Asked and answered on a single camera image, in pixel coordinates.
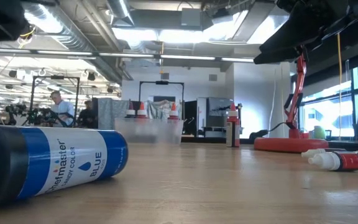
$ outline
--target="black frame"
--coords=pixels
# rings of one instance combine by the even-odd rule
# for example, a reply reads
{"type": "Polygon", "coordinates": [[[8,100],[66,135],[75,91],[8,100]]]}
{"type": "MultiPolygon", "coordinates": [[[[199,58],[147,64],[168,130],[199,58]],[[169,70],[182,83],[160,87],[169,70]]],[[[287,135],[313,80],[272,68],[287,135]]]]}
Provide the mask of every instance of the black frame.
{"type": "Polygon", "coordinates": [[[184,112],[185,112],[185,101],[184,101],[184,96],[185,96],[185,83],[181,83],[181,82],[165,82],[165,81],[156,81],[156,82],[151,82],[151,81],[140,81],[139,82],[139,102],[140,102],[140,96],[142,95],[142,84],[143,83],[154,83],[156,85],[169,85],[169,84],[180,84],[181,85],[181,103],[182,103],[182,113],[181,113],[181,118],[183,119],[185,117],[184,112]]]}
{"type": "Polygon", "coordinates": [[[72,128],[75,127],[75,123],[76,123],[76,117],[77,117],[77,106],[78,106],[78,94],[80,92],[80,78],[79,77],[64,77],[61,75],[46,75],[46,76],[40,76],[40,75],[36,75],[32,77],[32,86],[31,86],[31,99],[30,99],[30,111],[32,111],[32,107],[34,104],[34,91],[35,91],[35,81],[38,78],[50,78],[52,80],[64,80],[65,78],[68,79],[75,79],[77,80],[77,86],[76,86],[76,95],[75,95],[75,108],[74,108],[74,119],[73,119],[73,126],[72,128]]]}

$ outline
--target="white bottle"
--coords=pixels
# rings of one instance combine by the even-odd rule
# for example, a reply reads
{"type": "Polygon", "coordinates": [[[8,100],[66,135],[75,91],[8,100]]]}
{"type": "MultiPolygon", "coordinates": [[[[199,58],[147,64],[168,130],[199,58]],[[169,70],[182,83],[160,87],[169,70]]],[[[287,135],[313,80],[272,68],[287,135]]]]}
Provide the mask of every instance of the white bottle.
{"type": "Polygon", "coordinates": [[[317,165],[320,169],[335,171],[358,170],[358,155],[354,152],[327,152],[309,158],[309,164],[317,165]]]}
{"type": "Polygon", "coordinates": [[[306,152],[301,153],[302,158],[312,158],[316,154],[326,153],[326,152],[346,152],[346,149],[309,149],[306,152]]]}

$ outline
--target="blue droplet icon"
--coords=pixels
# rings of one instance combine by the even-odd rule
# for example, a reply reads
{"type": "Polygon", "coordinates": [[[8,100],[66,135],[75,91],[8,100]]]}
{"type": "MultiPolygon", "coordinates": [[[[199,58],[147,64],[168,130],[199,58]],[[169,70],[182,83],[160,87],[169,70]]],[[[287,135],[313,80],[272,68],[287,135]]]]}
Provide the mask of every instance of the blue droplet icon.
{"type": "Polygon", "coordinates": [[[90,162],[85,162],[83,165],[79,166],[79,169],[83,170],[83,171],[87,171],[91,168],[91,163],[90,162]]]}

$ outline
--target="white wall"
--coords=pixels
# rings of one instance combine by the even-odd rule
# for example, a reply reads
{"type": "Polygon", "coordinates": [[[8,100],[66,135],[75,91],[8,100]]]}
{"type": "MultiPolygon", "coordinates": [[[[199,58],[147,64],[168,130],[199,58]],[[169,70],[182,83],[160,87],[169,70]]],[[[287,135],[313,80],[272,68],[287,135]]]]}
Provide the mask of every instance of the white wall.
{"type": "Polygon", "coordinates": [[[234,63],[229,67],[225,74],[226,98],[234,99],[234,63]]]}
{"type": "MultiPolygon", "coordinates": [[[[248,138],[250,133],[261,129],[269,129],[275,81],[275,107],[271,128],[283,121],[282,99],[285,101],[290,93],[289,63],[280,65],[235,63],[234,80],[234,101],[236,104],[243,105],[241,121],[244,130],[241,138],[248,138]]],[[[288,130],[282,127],[270,133],[270,137],[283,138],[287,135],[288,130]]]]}
{"type": "MultiPolygon", "coordinates": [[[[170,82],[185,83],[185,101],[197,100],[198,97],[226,97],[225,73],[219,68],[187,68],[165,67],[164,72],[170,74],[170,82]],[[209,81],[209,74],[217,74],[216,82],[209,81]]],[[[139,99],[140,81],[159,81],[159,68],[128,69],[134,81],[123,81],[122,99],[139,99]]],[[[142,84],[141,101],[146,101],[151,96],[175,96],[176,101],[181,100],[181,85],[156,85],[153,83],[142,84]]]]}

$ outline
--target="desk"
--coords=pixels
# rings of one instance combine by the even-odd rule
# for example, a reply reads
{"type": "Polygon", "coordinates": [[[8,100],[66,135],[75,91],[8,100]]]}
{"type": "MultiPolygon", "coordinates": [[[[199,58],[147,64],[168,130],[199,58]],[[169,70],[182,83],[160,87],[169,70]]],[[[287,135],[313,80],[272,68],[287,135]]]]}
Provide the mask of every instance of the desk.
{"type": "Polygon", "coordinates": [[[129,147],[116,178],[0,208],[0,224],[358,223],[358,172],[252,146],[129,147]]]}

